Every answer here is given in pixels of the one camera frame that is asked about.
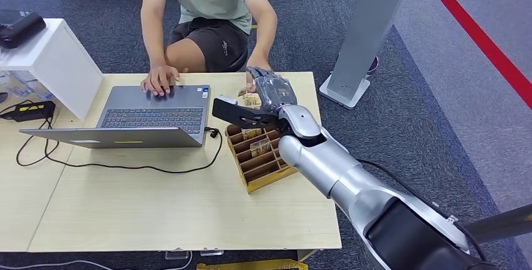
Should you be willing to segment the person's left hand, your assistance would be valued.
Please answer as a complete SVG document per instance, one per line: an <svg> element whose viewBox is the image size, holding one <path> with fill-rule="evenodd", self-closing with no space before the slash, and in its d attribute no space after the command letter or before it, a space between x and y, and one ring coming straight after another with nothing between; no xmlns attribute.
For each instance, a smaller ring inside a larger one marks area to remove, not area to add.
<svg viewBox="0 0 532 270"><path fill-rule="evenodd" d="M264 70L271 70L271 66L266 58L261 56L251 55L247 62L247 67L259 67ZM249 72L246 72L246 87L250 88L253 86L253 78Z"/></svg>

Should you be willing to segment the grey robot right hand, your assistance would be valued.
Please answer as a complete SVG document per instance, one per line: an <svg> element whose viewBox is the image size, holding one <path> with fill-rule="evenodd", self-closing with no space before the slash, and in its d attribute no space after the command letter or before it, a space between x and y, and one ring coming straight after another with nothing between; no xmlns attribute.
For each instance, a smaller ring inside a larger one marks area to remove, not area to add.
<svg viewBox="0 0 532 270"><path fill-rule="evenodd" d="M286 78L260 67L247 67L246 71L254 81L262 111L276 112L283 105L297 105L295 92Z"/></svg>

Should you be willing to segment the person's right hand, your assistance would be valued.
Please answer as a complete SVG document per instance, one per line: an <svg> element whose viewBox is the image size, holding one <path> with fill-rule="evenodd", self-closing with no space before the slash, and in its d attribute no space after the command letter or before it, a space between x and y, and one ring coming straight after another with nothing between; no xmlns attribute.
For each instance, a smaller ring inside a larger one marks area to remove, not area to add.
<svg viewBox="0 0 532 270"><path fill-rule="evenodd" d="M170 94L172 81L179 81L179 72L169 65L156 65L151 67L146 78L141 82L141 90L147 94L165 96Z"/></svg>

